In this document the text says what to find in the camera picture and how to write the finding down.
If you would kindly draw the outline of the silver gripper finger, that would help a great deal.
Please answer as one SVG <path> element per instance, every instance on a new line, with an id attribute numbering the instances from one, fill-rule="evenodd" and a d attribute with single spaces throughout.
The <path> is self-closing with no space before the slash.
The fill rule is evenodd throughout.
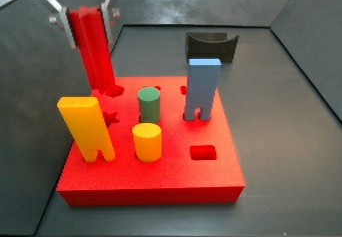
<path id="1" fill-rule="evenodd" d="M 114 21 L 116 16 L 118 15 L 118 9 L 116 8 L 117 0 L 104 0 L 101 3 L 101 16 L 106 34 L 108 44 L 113 44 L 113 35 L 110 31 L 110 23 Z"/>
<path id="2" fill-rule="evenodd" d="M 68 43 L 72 49 L 77 47 L 72 28 L 69 25 L 69 18 L 68 18 L 68 8 L 62 6 L 57 0 L 40 0 L 44 6 L 48 8 L 50 12 L 50 16 L 48 18 L 49 22 L 53 24 L 61 23 L 62 30 L 65 31 L 65 35 L 68 38 Z"/>

